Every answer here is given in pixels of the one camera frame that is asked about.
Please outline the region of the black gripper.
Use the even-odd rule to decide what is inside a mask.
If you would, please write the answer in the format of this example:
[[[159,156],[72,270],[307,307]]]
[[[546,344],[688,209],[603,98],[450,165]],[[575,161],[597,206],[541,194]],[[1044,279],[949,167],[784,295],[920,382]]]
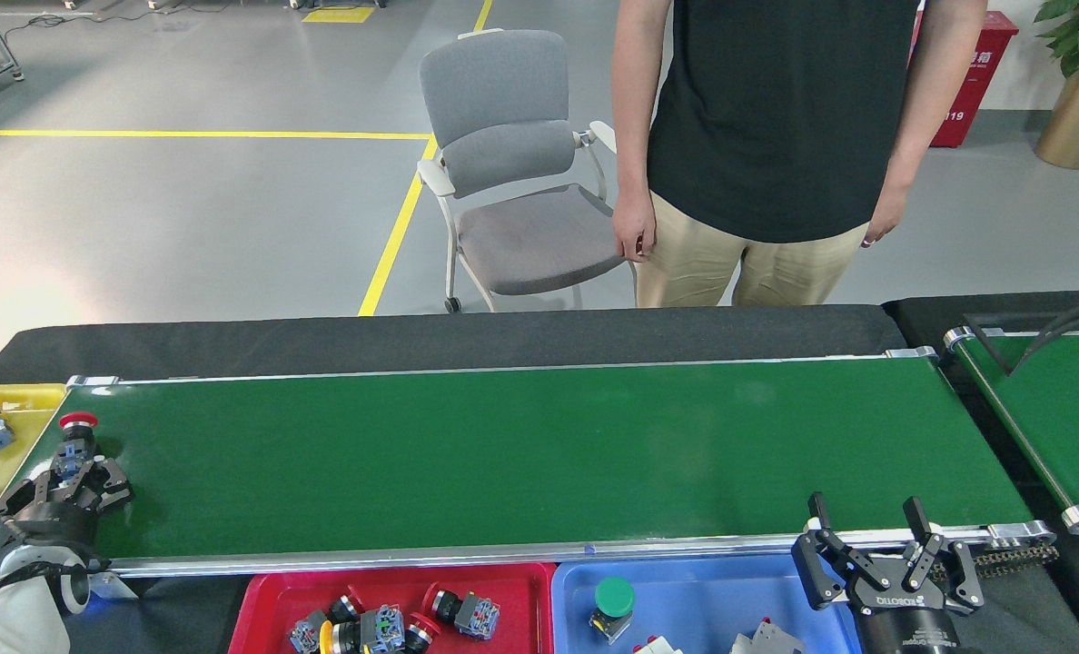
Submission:
[[[24,545],[66,547],[85,562],[98,558],[98,514],[134,498],[129,480],[112,457],[93,457],[74,476],[74,504],[54,495],[62,477],[45,469],[14,481],[0,496],[0,566]]]
[[[790,546],[807,603],[822,611],[851,583],[851,610],[864,653],[958,653],[960,640],[945,609],[973,612],[984,605],[970,547],[950,540],[930,524],[920,498],[902,505],[912,531],[909,571],[902,585],[877,589],[877,566],[870,555],[846,545],[827,516],[822,493],[807,501],[810,512],[805,533]],[[944,567],[947,584],[941,591],[930,580],[935,562]]]

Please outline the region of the person's left hand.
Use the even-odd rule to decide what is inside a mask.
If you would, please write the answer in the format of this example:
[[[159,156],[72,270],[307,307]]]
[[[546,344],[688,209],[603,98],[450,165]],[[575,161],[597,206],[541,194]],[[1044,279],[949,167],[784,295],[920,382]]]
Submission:
[[[879,197],[877,197],[875,210],[872,212],[870,223],[868,223],[862,248],[873,247],[901,223],[906,212],[909,191],[910,187],[906,185],[884,186]]]

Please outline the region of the person's right hand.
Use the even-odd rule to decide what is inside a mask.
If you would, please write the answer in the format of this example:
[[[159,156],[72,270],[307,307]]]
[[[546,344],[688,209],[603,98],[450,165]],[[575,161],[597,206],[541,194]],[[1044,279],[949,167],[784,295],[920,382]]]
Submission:
[[[645,263],[656,243],[656,215],[648,190],[622,190],[611,215],[616,255]]]

